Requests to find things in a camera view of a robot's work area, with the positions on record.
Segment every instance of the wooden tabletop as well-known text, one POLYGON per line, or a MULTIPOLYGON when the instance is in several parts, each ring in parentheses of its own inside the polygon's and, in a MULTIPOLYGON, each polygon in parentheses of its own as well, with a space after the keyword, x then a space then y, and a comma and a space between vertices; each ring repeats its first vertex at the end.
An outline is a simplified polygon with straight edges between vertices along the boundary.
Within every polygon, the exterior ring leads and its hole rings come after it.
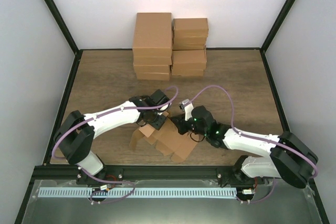
MULTIPOLYGON (((139 81, 132 67, 130 50, 84 51, 72 87, 65 117, 74 110, 82 114, 99 112, 120 105, 134 95, 151 95, 177 85, 179 94, 170 112, 180 114, 177 105, 191 99, 210 84, 220 85, 231 95, 235 106, 235 125, 255 133, 282 133, 279 115, 272 97, 264 65, 258 50, 208 50, 203 78, 172 77, 170 81, 139 81)), ((173 90, 166 92, 168 97, 173 90)), ((213 117, 229 124, 231 107, 225 93, 210 88, 201 94, 194 106, 204 105, 213 117)), ((128 124, 96 138, 92 151, 105 164, 176 165, 146 141, 139 141, 135 152, 129 143, 136 124, 128 124)), ((242 151, 228 151, 199 143, 181 165, 233 165, 242 151)), ((52 164, 62 161, 51 160, 52 164)))

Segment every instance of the white wall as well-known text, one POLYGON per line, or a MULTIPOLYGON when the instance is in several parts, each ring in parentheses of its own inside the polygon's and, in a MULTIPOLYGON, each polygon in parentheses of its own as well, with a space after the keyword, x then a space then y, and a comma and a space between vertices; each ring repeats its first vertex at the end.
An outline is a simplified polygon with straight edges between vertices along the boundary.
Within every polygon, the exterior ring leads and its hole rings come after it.
POLYGON ((74 55, 43 0, 0 6, 0 223, 14 223, 74 55))
POLYGON ((285 0, 54 0, 79 48, 130 48, 137 12, 207 17, 208 47, 261 47, 285 0))
POLYGON ((291 130, 319 157, 318 190, 336 223, 336 0, 297 0, 267 51, 291 130))

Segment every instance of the wooden table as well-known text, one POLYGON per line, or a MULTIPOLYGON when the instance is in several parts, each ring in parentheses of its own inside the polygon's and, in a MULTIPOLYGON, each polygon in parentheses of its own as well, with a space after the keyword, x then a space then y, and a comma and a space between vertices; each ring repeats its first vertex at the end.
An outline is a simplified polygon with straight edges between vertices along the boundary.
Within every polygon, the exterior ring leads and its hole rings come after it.
MULTIPOLYGON (((65 117, 74 110, 92 113, 120 105, 134 95, 151 95, 156 89, 177 85, 180 89, 172 114, 179 114, 177 105, 191 99, 210 84, 224 87, 235 105, 235 125, 256 133, 282 133, 279 115, 258 50, 208 50, 203 78, 172 77, 170 81, 139 81, 132 67, 130 50, 84 51, 66 108, 65 117)), ((170 98, 174 91, 166 93, 170 98)), ((229 124, 231 108, 225 93, 211 88, 200 95, 195 106, 204 105, 214 118, 229 124)), ((96 138, 92 150, 105 164, 176 165, 146 141, 139 141, 135 152, 129 149, 136 124, 113 129, 96 138)), ((244 152, 212 147, 199 143, 181 165, 232 165, 244 152)), ((64 161, 51 160, 51 163, 64 161)))

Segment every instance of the stacked cardboard box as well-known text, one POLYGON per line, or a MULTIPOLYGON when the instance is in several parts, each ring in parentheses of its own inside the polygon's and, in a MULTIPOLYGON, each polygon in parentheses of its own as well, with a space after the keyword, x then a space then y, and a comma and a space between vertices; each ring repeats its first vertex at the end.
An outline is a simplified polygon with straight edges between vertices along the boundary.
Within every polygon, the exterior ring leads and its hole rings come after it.
POLYGON ((208 32, 207 18, 175 18, 173 50, 204 49, 208 32))
POLYGON ((203 76, 206 68, 206 51, 173 51, 173 76, 203 76))
POLYGON ((139 80, 169 80, 172 64, 172 14, 138 13, 133 67, 139 80))

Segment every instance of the white vent grille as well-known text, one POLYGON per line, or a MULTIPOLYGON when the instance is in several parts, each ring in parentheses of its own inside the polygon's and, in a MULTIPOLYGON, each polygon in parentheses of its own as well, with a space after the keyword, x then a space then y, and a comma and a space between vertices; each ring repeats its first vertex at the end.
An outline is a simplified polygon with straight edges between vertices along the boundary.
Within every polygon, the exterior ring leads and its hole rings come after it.
MULTIPOLYGON (((114 188, 107 193, 96 193, 94 198, 120 198, 128 194, 131 188, 114 188)), ((39 198, 88 198, 92 188, 42 187, 39 198)), ((136 188, 129 198, 216 198, 234 199, 235 188, 136 188)))

